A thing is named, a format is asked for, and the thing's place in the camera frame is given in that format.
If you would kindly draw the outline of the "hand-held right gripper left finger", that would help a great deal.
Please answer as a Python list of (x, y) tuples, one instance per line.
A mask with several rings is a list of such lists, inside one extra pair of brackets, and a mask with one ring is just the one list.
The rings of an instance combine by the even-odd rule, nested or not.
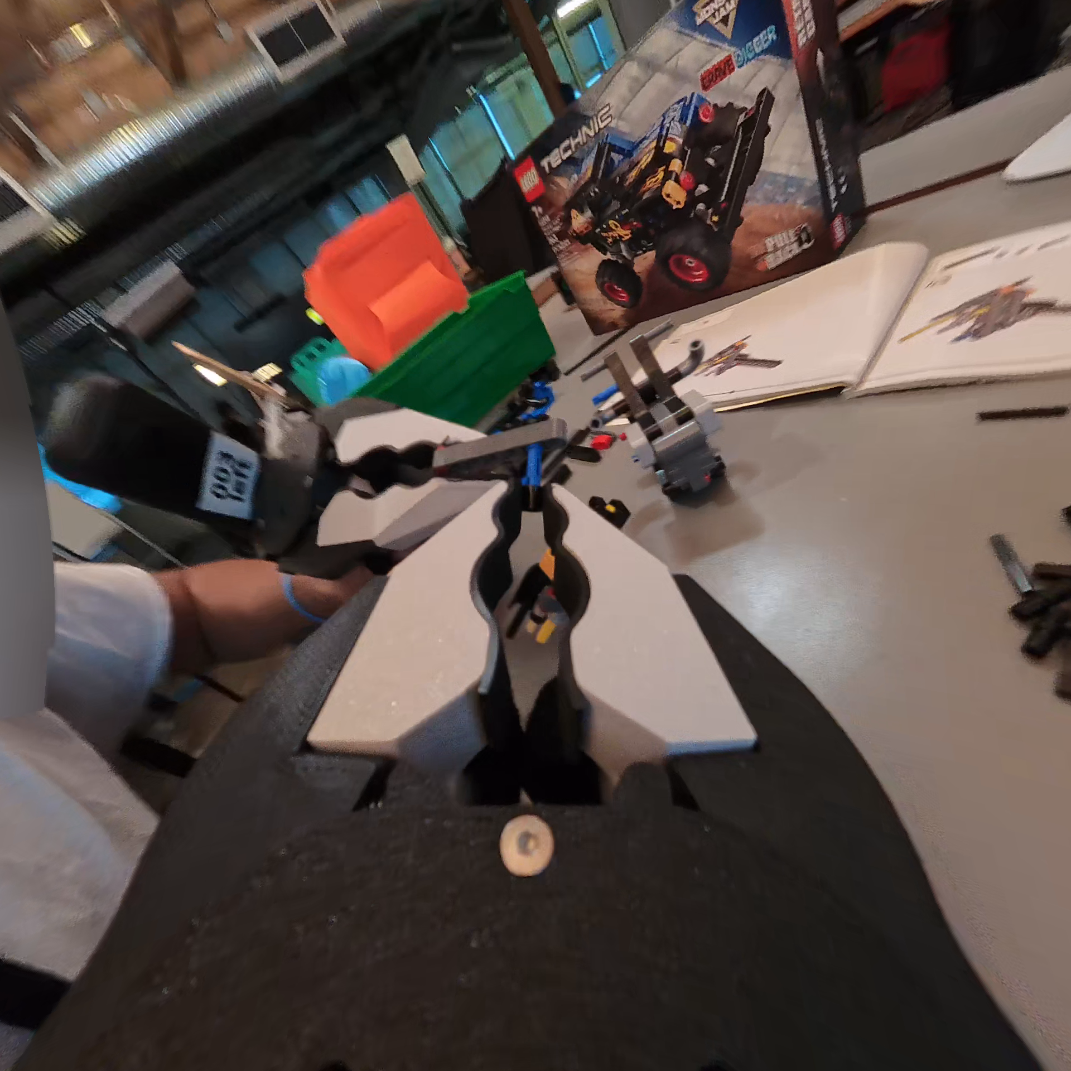
[(496, 609), (523, 517), (502, 480), (390, 573), (306, 737), (311, 750), (458, 776), (519, 746)]

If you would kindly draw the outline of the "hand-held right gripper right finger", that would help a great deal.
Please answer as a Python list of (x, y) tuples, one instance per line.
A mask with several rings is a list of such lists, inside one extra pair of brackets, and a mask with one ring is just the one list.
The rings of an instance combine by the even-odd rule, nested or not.
[(752, 751), (757, 730), (670, 570), (568, 489), (546, 493), (543, 516), (560, 610), (557, 672), (525, 730), (533, 760), (617, 783), (638, 764)]

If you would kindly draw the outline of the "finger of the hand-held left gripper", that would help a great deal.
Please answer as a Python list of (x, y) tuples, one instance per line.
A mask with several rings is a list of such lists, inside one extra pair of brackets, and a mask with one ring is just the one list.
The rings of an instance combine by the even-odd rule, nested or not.
[(322, 549), (363, 546), (411, 552), (425, 543), (450, 549), (487, 539), (495, 525), (493, 507), (504, 495), (499, 479), (452, 479), (433, 476), (417, 488), (397, 485), (363, 498), (340, 491), (319, 519), (316, 545)]
[(378, 496), (421, 488), (434, 477), (439, 448), (473, 442), (484, 433), (381, 399), (348, 399), (322, 409), (328, 468), (343, 489)]

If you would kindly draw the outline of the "grey lego beam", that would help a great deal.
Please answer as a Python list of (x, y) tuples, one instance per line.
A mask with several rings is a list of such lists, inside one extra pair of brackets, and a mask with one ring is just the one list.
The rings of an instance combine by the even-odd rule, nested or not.
[(570, 433), (561, 419), (528, 422), (516, 428), (436, 448), (433, 476), (463, 481), (521, 479), (528, 473), (532, 448), (565, 446)]

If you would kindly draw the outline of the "person's left forearm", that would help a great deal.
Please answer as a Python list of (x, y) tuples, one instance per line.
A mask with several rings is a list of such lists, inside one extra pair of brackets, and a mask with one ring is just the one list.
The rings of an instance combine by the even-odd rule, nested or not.
[[(287, 605), (280, 570), (235, 559), (154, 575), (171, 620), (170, 666), (200, 674), (218, 665), (259, 660), (297, 644), (315, 625)], [(296, 595), (325, 616), (322, 582), (295, 576)]]

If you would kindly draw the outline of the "pile of loose lego parts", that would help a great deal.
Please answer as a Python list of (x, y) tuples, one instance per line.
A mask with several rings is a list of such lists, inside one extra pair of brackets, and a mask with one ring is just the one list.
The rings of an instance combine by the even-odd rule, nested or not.
[[(513, 431), (522, 425), (542, 422), (549, 418), (556, 395), (550, 382), (528, 379), (516, 395), (506, 402), (502, 414), (491, 424), (489, 433)], [(545, 455), (544, 465), (552, 461), (598, 462), (612, 444), (623, 439), (623, 425), (606, 426), (602, 418), (594, 425), (582, 426), (570, 435), (568, 443), (554, 448)]]

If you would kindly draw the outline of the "grey lego motor assembly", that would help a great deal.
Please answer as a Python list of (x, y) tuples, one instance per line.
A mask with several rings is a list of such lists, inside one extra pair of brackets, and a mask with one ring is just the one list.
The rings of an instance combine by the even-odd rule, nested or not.
[(665, 369), (651, 342), (666, 329), (663, 326), (629, 341), (645, 376), (642, 382), (628, 373), (618, 353), (607, 356), (605, 367), (615, 387), (595, 395), (591, 429), (625, 421), (623, 436), (632, 461), (654, 476), (663, 495), (677, 502), (709, 489), (723, 479), (726, 466), (713, 441), (720, 428), (715, 406), (702, 392), (683, 389), (687, 378), (702, 369), (705, 345), (702, 340), (691, 341), (684, 360)]

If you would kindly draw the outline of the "pile of small lego pins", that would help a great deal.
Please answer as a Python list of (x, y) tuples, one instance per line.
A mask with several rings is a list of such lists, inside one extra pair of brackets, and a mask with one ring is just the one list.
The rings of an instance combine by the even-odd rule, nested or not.
[(1014, 592), (1008, 615), (1023, 631), (1021, 655), (1036, 665), (1051, 661), (1053, 694), (1070, 703), (1070, 563), (1027, 565), (1004, 533), (989, 536), (987, 544)]

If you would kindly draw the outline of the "lego set box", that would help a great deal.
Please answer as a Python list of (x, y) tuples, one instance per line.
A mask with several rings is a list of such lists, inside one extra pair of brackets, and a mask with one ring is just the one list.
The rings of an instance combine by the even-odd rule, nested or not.
[(595, 336), (832, 261), (864, 205), (838, 2), (680, 2), (513, 177)]

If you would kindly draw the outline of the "person's left hand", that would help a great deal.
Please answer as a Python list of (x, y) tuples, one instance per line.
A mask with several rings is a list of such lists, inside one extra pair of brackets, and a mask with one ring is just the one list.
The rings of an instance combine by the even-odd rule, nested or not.
[(322, 603), (325, 617), (330, 618), (342, 609), (355, 595), (363, 591), (372, 582), (384, 580), (390, 567), (381, 561), (362, 561), (335, 580), (322, 580)]

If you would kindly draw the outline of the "light blue bag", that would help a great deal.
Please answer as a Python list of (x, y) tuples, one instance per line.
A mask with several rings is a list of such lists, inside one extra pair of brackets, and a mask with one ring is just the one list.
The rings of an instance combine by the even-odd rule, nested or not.
[(369, 368), (349, 355), (326, 356), (316, 373), (318, 404), (330, 407), (353, 397), (372, 378)]

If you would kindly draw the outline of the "green plastic bin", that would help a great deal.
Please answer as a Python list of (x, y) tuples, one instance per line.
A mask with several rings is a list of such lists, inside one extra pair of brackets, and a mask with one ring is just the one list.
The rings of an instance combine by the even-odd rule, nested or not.
[(527, 278), (516, 272), (476, 291), (464, 313), (450, 314), (355, 397), (476, 427), (555, 355)]

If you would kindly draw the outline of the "blue wristband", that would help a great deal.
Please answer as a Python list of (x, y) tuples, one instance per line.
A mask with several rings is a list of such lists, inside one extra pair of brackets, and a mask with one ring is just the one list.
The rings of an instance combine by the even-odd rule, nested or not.
[(278, 578), (287, 605), (291, 610), (295, 610), (295, 613), (299, 615), (303, 621), (312, 625), (321, 625), (328, 620), (328, 618), (316, 615), (314, 612), (308, 610), (302, 605), (295, 592), (295, 576), (292, 574), (281, 572), (278, 574)]

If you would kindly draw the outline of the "orange plastic bin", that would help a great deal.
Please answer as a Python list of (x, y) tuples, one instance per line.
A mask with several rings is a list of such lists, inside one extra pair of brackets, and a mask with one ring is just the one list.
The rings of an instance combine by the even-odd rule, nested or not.
[(374, 373), (469, 305), (455, 263), (411, 193), (328, 239), (304, 286), (345, 352)]

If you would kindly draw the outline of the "open instruction booklet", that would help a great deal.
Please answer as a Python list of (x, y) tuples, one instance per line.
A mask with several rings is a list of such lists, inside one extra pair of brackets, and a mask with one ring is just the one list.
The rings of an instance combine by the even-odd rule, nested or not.
[(1070, 368), (1070, 224), (930, 256), (888, 242), (677, 328), (653, 348), (718, 411)]

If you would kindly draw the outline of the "white lamp base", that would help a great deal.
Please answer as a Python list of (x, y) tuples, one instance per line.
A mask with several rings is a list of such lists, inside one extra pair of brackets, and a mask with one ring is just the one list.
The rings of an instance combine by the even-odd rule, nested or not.
[(1008, 163), (1005, 182), (1021, 184), (1069, 174), (1070, 129), (1071, 115), (1067, 114)]

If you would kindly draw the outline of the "red container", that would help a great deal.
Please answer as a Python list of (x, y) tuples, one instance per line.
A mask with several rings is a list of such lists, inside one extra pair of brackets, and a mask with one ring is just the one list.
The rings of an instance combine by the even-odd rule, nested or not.
[(947, 82), (951, 29), (950, 16), (942, 14), (897, 26), (880, 71), (886, 108), (926, 97)]

